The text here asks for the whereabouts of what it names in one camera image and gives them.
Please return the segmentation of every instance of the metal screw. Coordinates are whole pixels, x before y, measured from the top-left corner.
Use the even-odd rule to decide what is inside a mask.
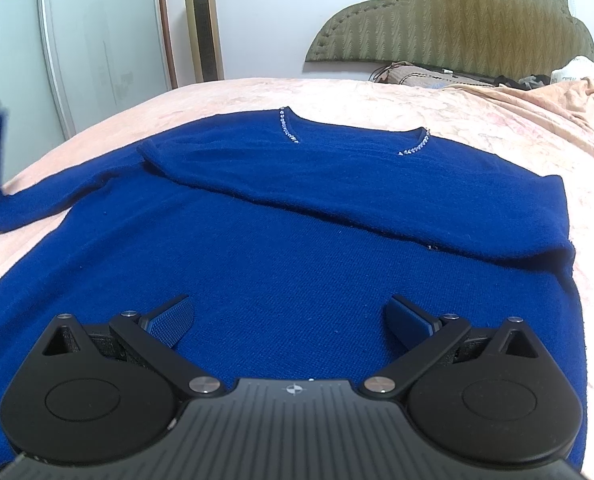
[[[389,377],[369,377],[363,381],[363,386],[366,390],[375,392],[376,394],[387,394],[395,389],[395,381]]]
[[[214,377],[195,377],[188,383],[190,389],[198,394],[211,394],[219,389],[221,383]]]

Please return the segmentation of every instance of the crosshair symbol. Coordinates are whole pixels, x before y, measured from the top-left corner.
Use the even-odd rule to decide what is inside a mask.
[[[290,386],[287,386],[286,388],[284,388],[284,390],[286,390],[292,396],[297,396],[301,392],[305,391],[305,388],[302,388],[298,384],[292,383]]]

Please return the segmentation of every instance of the bedspread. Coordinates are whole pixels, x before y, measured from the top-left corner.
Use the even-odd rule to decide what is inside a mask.
[[[187,86],[117,114],[21,172],[14,193],[64,168],[198,118],[289,105],[304,118],[378,130],[419,126],[541,174],[560,174],[576,247],[574,279],[584,310],[588,433],[583,473],[594,480],[594,80],[529,92],[455,85],[444,89],[349,80],[243,79]],[[67,211],[0,234],[0,277]]]

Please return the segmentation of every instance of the mattress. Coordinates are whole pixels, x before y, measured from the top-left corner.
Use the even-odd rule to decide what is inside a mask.
[[[528,92],[259,78],[188,86],[88,128],[21,172],[4,190],[14,193],[64,168],[189,121],[282,106],[323,123],[392,131],[424,126],[434,136],[495,153],[540,175],[563,178],[587,342],[588,433],[582,471],[594,480],[594,80]],[[0,234],[0,277],[65,215],[67,211]]]

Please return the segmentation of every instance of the brown wooden trim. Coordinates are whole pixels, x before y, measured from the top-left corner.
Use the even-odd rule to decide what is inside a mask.
[[[168,7],[166,0],[159,0],[159,10],[161,13],[161,29],[164,37],[164,50],[166,51],[166,60],[168,62],[168,71],[170,72],[170,85],[173,89],[179,88],[174,70],[173,46],[170,41],[170,26],[168,24]]]

